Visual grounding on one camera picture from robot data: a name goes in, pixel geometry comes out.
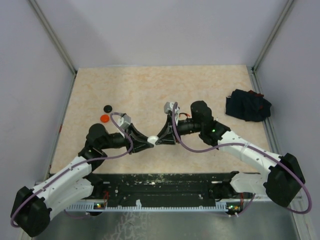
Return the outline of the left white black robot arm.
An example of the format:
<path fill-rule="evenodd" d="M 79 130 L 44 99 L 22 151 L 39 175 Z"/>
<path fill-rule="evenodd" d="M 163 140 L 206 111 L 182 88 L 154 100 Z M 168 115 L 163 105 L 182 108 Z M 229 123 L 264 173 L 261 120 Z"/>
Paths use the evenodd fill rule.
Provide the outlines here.
<path fill-rule="evenodd" d="M 102 180 L 93 172 L 105 160 L 153 148 L 159 139 L 143 135 L 131 123 L 123 122 L 117 128 L 119 132 L 108 133 L 102 124 L 92 125 L 84 148 L 66 167 L 32 188 L 22 187 L 13 203 L 11 226 L 23 229 L 30 237 L 38 236 L 71 204 L 103 195 Z M 104 153 L 105 149 L 119 148 L 126 151 L 114 157 Z"/>

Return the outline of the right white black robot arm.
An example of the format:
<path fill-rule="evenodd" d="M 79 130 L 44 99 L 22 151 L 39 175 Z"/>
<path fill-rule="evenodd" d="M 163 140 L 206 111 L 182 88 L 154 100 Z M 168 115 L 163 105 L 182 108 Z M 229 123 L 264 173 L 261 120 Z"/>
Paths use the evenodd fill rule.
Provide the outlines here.
<path fill-rule="evenodd" d="M 215 120 L 212 110 L 203 100 L 193 102 L 190 110 L 190 118 L 179 120 L 178 104 L 165 103 L 167 120 L 156 145 L 161 145 L 164 137 L 176 144 L 181 143 L 182 136 L 197 133 L 209 146 L 208 151 L 217 149 L 227 152 L 257 170 L 257 173 L 232 173 L 223 185 L 227 197 L 235 198 L 239 193 L 260 194 L 268 196 L 281 207 L 289 207 L 306 182 L 294 155 L 286 153 L 281 156 L 246 141 Z"/>

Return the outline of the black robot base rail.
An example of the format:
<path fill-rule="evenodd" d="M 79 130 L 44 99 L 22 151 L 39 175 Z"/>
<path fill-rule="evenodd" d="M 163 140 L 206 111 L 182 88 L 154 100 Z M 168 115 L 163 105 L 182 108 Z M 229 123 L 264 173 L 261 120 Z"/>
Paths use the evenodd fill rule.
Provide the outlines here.
<path fill-rule="evenodd" d="M 231 173 L 108 173 L 97 174 L 98 189 L 88 200 L 106 201 L 108 207 L 214 207 L 223 199 L 247 200 L 251 193 L 237 193 Z"/>

